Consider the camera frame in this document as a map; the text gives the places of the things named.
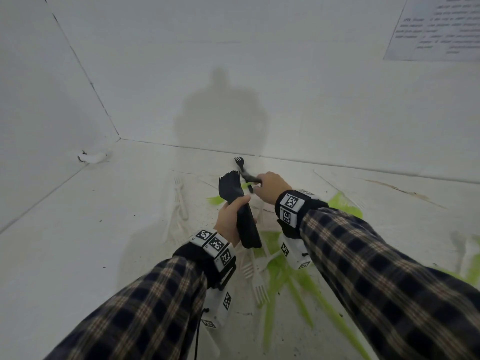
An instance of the plaid sleeve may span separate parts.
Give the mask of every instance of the plaid sleeve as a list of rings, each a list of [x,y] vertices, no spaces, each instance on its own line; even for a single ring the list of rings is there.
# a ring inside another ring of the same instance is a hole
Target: plaid sleeve
[[[365,221],[309,211],[315,266],[381,359],[480,359],[480,293],[388,245]]]
[[[193,261],[162,261],[94,310],[46,358],[186,359],[206,290]]]

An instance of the black plastic utensil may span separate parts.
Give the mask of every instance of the black plastic utensil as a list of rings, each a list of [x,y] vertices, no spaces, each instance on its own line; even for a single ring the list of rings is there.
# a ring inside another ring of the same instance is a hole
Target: black plastic utensil
[[[237,163],[238,168],[240,168],[240,174],[247,183],[261,183],[262,181],[257,177],[250,175],[244,168],[243,165],[245,161],[241,156],[237,156],[235,159],[235,163]],[[250,193],[254,193],[254,188],[252,186],[248,186],[248,190]]]
[[[218,194],[229,204],[238,197],[244,196],[238,171],[232,170],[218,180]],[[244,248],[262,247],[254,216],[248,203],[241,206],[237,212],[237,230]]]

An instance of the paper sign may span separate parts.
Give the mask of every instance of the paper sign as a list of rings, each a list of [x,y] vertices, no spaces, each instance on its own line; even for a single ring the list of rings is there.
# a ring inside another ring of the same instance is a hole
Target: paper sign
[[[407,0],[383,59],[480,61],[480,0]]]

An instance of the left hand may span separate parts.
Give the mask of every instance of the left hand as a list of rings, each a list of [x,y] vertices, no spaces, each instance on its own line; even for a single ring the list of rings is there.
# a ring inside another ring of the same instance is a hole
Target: left hand
[[[235,247],[240,242],[239,232],[237,230],[237,211],[240,207],[246,205],[250,201],[250,196],[238,197],[229,204],[226,202],[218,212],[216,224],[213,227],[226,240]]]

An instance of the wrist band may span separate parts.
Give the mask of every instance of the wrist band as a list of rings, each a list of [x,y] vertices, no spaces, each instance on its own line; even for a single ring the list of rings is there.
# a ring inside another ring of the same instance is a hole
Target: wrist band
[[[288,238],[300,239],[300,224],[303,217],[310,210],[328,207],[313,193],[309,191],[286,190],[276,200],[275,213],[283,233]]]
[[[215,230],[197,231],[173,255],[196,262],[207,277],[208,288],[223,290],[237,268],[233,245]]]

